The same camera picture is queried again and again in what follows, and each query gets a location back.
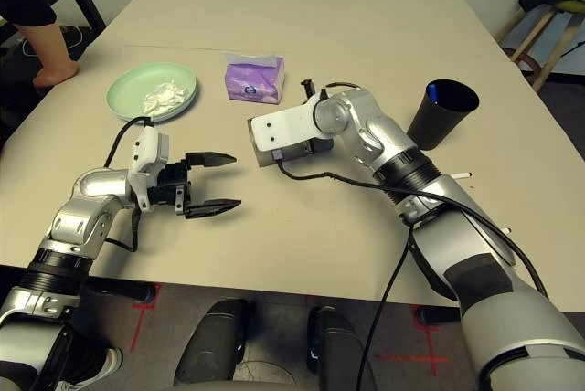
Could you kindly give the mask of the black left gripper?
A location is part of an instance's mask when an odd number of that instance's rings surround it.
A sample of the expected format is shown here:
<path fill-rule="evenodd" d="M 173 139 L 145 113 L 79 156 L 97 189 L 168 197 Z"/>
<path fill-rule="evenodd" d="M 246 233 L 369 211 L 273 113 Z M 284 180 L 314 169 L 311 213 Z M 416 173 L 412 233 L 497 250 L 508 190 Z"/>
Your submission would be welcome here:
<path fill-rule="evenodd" d="M 213 199 L 190 205 L 191 183 L 188 172 L 193 166 L 220 167 L 236 162 L 235 157 L 226 153 L 187 153 L 185 159 L 167 164 L 160 171 L 155 186 L 149 189 L 149 201 L 152 205 L 172 206 L 178 216 L 186 219 L 213 217 L 234 209 L 241 204 L 240 200 Z"/>

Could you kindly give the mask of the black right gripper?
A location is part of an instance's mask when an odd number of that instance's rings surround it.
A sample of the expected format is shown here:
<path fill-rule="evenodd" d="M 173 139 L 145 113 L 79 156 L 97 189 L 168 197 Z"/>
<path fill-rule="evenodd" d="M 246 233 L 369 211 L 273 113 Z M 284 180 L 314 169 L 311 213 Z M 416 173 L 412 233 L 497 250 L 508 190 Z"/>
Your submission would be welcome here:
<path fill-rule="evenodd" d="M 333 149 L 332 139 L 312 138 L 303 142 L 303 152 L 305 154 L 325 153 Z"/>

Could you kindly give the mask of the person's hand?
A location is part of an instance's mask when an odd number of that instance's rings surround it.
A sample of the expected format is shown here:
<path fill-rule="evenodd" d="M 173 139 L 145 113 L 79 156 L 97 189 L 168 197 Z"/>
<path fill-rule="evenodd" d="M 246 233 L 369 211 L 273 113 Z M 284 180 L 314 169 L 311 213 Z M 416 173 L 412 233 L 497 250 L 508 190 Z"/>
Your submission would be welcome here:
<path fill-rule="evenodd" d="M 56 68 L 43 67 L 33 78 L 32 83 L 36 88 L 52 88 L 71 79 L 79 72 L 79 64 L 71 61 L 69 64 Z"/>

